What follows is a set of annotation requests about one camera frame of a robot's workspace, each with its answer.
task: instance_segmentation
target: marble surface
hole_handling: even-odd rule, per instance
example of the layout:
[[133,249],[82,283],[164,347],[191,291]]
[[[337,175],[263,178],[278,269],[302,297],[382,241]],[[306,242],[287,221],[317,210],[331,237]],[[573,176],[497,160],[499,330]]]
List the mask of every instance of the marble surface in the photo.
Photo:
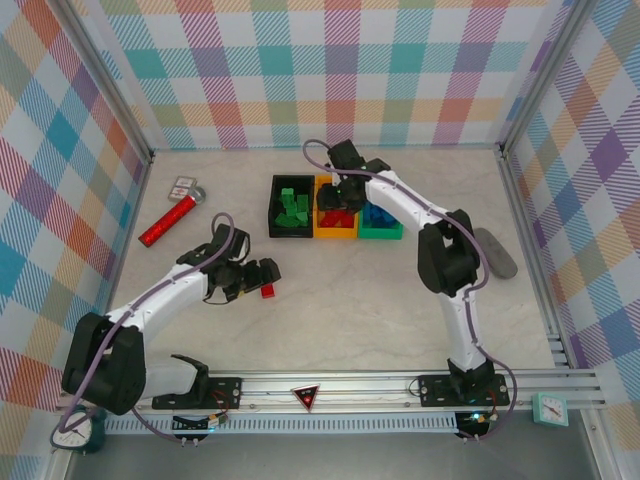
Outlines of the marble surface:
[[[325,159],[321,149],[311,151]],[[362,148],[389,163],[434,203],[467,211],[513,255],[518,275],[492,277],[478,294],[485,344],[514,368],[551,368],[553,360],[507,199],[489,150]],[[199,302],[150,344],[150,359],[192,356],[212,369],[444,369],[449,341],[436,299],[416,271],[417,240],[270,239],[273,174],[315,174],[299,150],[159,153],[144,195],[114,306],[151,286],[184,252],[210,240],[216,212],[251,234],[252,258],[272,257],[282,272],[276,297],[258,291],[225,306]],[[208,194],[151,248],[137,237],[173,205],[178,175],[197,177]]]

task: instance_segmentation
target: red cylinder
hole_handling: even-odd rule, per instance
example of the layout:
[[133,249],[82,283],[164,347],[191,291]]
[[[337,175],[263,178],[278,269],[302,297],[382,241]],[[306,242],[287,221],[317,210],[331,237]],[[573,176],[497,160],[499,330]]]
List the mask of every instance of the red cylinder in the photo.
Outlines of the red cylinder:
[[195,206],[195,199],[187,195],[171,210],[165,213],[160,220],[151,225],[146,232],[140,235],[138,240],[140,240],[145,247],[150,247]]

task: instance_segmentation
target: black triangle label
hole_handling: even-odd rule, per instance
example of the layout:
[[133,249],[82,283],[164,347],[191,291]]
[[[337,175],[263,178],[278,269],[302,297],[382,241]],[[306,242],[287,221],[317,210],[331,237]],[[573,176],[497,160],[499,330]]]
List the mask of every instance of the black triangle label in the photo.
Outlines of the black triangle label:
[[291,393],[298,399],[307,412],[311,413],[313,404],[316,401],[320,385],[307,385],[306,387],[298,387],[291,389]]

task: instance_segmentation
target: teal clock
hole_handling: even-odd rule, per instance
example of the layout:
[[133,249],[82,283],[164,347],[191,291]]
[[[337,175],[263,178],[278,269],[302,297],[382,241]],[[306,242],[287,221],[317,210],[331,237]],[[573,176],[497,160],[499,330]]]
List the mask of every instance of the teal clock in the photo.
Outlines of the teal clock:
[[532,397],[533,421],[549,427],[568,427],[567,400],[551,393],[537,393]]
[[[87,409],[79,405],[69,417],[67,425],[80,420],[87,414]],[[71,450],[80,453],[94,453],[102,448],[106,440],[104,421],[107,412],[100,409],[91,418],[86,419],[70,432],[61,433],[57,428],[49,439],[54,448]]]

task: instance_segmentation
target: gray eraser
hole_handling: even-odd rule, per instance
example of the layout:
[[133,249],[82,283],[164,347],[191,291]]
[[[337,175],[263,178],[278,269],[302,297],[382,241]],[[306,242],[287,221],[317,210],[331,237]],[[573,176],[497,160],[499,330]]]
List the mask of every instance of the gray eraser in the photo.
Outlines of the gray eraser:
[[518,266],[498,239],[486,228],[477,228],[473,234],[487,256],[491,273],[499,278],[515,277]]

